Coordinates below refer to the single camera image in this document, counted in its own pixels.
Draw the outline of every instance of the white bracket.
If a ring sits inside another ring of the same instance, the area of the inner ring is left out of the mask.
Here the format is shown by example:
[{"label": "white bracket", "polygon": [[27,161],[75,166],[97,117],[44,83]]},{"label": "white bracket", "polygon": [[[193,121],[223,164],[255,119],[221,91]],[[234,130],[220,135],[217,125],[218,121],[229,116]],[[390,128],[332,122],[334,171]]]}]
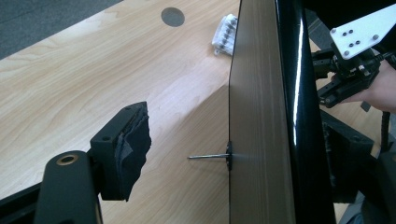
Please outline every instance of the white bracket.
[{"label": "white bracket", "polygon": [[396,24],[396,4],[330,30],[345,60],[378,44]]}]

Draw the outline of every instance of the metal pin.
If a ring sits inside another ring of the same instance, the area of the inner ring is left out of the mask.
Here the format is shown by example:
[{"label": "metal pin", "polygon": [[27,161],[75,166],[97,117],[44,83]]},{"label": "metal pin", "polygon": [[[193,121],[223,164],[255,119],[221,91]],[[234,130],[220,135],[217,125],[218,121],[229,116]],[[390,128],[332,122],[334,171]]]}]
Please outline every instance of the metal pin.
[{"label": "metal pin", "polygon": [[229,158],[230,154],[218,154],[218,155],[204,155],[204,156],[189,156],[188,159],[211,159],[211,158]]}]

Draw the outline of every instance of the black 3d-printed part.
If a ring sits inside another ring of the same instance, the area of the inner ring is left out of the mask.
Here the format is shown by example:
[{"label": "black 3d-printed part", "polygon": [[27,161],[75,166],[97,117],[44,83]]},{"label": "black 3d-printed part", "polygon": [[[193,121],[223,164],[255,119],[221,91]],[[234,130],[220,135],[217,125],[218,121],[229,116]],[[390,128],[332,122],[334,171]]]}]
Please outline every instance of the black 3d-printed part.
[{"label": "black 3d-printed part", "polygon": [[89,154],[105,173],[103,200],[128,201],[150,146],[146,102],[124,107],[91,140]]}]

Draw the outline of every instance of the black panel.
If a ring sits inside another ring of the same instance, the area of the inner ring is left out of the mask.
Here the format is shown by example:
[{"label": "black panel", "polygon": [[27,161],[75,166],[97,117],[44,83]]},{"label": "black panel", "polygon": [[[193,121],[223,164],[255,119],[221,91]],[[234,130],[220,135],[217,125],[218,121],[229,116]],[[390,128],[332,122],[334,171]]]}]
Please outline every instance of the black panel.
[{"label": "black panel", "polygon": [[300,1],[278,1],[297,223],[335,223],[308,32]]}]

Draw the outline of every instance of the screw hole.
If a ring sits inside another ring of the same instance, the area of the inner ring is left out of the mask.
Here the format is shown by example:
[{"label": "screw hole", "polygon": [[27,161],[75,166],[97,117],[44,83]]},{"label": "screw hole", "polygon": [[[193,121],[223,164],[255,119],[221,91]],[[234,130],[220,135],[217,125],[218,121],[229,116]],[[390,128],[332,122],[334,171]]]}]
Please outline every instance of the screw hole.
[{"label": "screw hole", "polygon": [[56,161],[58,165],[69,165],[75,162],[78,159],[78,155],[70,154],[61,157],[59,160]]}]

